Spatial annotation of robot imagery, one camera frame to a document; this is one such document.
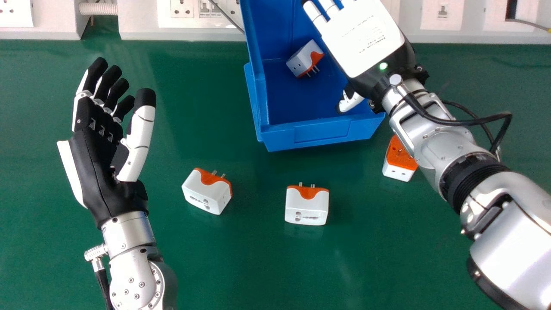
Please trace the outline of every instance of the robotic arm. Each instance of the robotic arm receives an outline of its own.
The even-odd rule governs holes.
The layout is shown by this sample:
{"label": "robotic arm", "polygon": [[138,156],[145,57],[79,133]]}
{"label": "robotic arm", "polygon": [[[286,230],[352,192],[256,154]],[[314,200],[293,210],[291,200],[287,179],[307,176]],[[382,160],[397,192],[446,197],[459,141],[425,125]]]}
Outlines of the robotic arm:
{"label": "robotic arm", "polygon": [[353,98],[365,97],[375,112],[387,112],[429,184],[459,215],[461,233],[474,241],[467,269],[488,297],[504,309],[551,309],[551,196],[477,146],[424,88],[426,70],[379,0],[341,2],[319,0],[324,14],[303,2],[349,81],[337,109],[346,112],[361,102]]}
{"label": "robotic arm", "polygon": [[[84,258],[110,309],[176,309],[177,283],[163,262],[149,224],[147,193],[138,176],[149,150],[155,120],[155,93],[127,96],[121,69],[98,58],[85,72],[74,98],[72,131],[57,142],[77,201],[94,217],[104,244]],[[123,136],[121,122],[134,113]],[[111,285],[101,258],[109,255]]]}

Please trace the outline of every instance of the green table surface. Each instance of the green table surface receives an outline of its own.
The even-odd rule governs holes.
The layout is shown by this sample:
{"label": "green table surface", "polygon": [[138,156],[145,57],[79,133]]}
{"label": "green table surface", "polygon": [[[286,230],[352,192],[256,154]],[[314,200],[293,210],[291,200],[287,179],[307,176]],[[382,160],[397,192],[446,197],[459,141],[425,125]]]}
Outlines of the green table surface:
{"label": "green table surface", "polygon": [[[415,48],[429,89],[449,82],[445,99],[479,115],[514,113],[504,162],[551,190],[551,46]],[[81,41],[0,41],[1,309],[104,309],[83,259],[101,233],[56,148],[98,56],[123,69],[131,92],[158,95],[141,180],[180,309],[498,308],[467,275],[471,242],[422,174],[409,183],[381,174],[387,121],[367,141],[268,153],[255,137],[244,43],[121,41],[102,18]],[[194,167],[232,182],[221,216],[184,200]],[[285,188],[299,181],[330,189],[325,226],[284,222]]]}

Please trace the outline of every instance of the gray wire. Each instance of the gray wire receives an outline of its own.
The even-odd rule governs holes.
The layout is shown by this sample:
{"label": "gray wire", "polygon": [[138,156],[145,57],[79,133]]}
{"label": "gray wire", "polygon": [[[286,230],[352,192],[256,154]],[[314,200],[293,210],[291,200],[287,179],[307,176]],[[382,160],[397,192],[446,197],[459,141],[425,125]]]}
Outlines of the gray wire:
{"label": "gray wire", "polygon": [[527,22],[525,20],[522,20],[522,19],[516,19],[516,18],[509,18],[509,19],[505,19],[506,22],[515,22],[515,23],[520,23],[520,24],[524,24],[524,25],[529,25],[529,26],[532,26],[532,27],[536,27],[538,29],[542,29],[542,30],[545,30],[547,32],[551,32],[551,28],[547,28],[545,26],[542,26],[542,25],[538,25],[538,24],[535,24],[535,23],[531,23],[531,22]]}
{"label": "gray wire", "polygon": [[237,23],[235,23],[234,20],[226,12],[224,12],[224,10],[222,10],[218,6],[218,4],[216,4],[216,2],[214,2],[214,0],[208,0],[208,2],[210,2],[213,6],[215,6],[222,13],[222,15],[224,17],[226,17],[230,23],[232,23],[233,26],[235,26],[237,29],[239,29],[239,31],[241,33],[245,34],[245,31],[243,30],[243,28],[239,27],[239,25],[237,25]]}

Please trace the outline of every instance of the white and orange adapter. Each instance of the white and orange adapter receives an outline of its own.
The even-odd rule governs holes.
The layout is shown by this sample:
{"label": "white and orange adapter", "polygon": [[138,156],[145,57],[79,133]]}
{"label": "white and orange adapter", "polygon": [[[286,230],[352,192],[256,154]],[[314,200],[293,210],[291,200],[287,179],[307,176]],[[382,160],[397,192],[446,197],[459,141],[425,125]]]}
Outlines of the white and orange adapter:
{"label": "white and orange adapter", "polygon": [[384,176],[409,182],[413,173],[417,170],[417,163],[404,148],[396,135],[390,139],[390,144],[386,151],[385,163],[382,166]]}
{"label": "white and orange adapter", "polygon": [[310,73],[317,74],[320,71],[317,67],[317,63],[324,55],[321,48],[316,44],[316,41],[310,40],[293,54],[291,58],[287,60],[286,64],[296,78],[301,78],[303,76],[311,77]]}
{"label": "white and orange adapter", "polygon": [[329,213],[329,190],[302,185],[287,186],[285,222],[300,225],[325,225]]}
{"label": "white and orange adapter", "polygon": [[216,175],[201,168],[195,168],[182,184],[183,196],[187,202],[209,213],[220,215],[231,197],[231,183],[225,174]]}

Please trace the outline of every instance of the blue plastic bin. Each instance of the blue plastic bin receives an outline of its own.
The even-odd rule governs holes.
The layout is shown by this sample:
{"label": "blue plastic bin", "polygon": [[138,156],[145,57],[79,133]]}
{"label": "blue plastic bin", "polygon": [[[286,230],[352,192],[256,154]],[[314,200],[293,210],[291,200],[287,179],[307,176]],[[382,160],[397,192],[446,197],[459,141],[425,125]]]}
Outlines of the blue plastic bin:
{"label": "blue plastic bin", "polygon": [[[361,103],[341,115],[347,81],[327,53],[301,0],[241,0],[250,62],[245,77],[256,137],[269,152],[369,139],[385,118]],[[314,39],[326,53],[321,70],[297,79],[285,62]]]}

